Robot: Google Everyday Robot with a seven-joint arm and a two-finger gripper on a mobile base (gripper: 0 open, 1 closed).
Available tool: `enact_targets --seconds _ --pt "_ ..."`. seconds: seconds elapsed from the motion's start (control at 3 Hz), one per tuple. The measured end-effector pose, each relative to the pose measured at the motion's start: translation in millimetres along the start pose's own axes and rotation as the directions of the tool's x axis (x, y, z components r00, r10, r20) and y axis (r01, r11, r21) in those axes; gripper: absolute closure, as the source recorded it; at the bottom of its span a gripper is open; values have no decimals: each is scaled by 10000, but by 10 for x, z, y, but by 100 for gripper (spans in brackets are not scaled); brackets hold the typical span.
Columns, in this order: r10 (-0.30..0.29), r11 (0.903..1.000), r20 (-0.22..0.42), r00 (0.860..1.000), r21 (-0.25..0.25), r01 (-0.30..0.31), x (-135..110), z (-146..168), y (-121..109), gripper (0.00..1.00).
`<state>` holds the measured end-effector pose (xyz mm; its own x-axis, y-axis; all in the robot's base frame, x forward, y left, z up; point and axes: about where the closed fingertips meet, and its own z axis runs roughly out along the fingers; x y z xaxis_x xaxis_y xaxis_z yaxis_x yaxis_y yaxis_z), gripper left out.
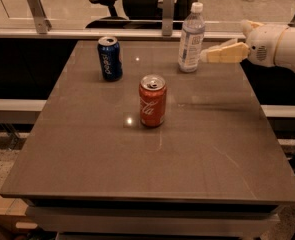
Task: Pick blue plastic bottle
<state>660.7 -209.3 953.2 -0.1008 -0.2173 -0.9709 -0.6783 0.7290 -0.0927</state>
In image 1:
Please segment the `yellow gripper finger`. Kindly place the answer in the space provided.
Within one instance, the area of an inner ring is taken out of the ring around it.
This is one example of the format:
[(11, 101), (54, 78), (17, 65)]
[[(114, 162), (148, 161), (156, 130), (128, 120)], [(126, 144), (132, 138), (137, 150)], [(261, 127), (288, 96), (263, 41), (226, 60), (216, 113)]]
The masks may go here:
[(254, 36), (258, 32), (258, 28), (263, 26), (261, 22), (255, 22), (250, 20), (242, 20), (241, 28), (244, 36), (248, 38), (250, 35)]
[(249, 55), (249, 47), (242, 42), (227, 46), (213, 46), (200, 53), (205, 63), (239, 63)]

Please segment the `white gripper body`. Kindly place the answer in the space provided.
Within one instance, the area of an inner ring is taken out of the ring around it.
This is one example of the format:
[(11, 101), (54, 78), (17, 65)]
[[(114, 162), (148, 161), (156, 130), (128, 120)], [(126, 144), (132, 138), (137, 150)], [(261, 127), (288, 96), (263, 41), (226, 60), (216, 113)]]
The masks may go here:
[(246, 38), (248, 60), (259, 66), (273, 67), (276, 48), (286, 25), (266, 24), (253, 29)]

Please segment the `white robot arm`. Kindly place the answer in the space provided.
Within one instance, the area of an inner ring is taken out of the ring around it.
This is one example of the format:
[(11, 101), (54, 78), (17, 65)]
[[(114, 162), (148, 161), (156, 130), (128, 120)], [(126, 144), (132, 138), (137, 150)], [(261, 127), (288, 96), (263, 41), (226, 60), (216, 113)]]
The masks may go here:
[(228, 40), (204, 49), (200, 60), (205, 63), (236, 63), (248, 59), (263, 67), (282, 67), (295, 73), (295, 27), (241, 22), (244, 42)]

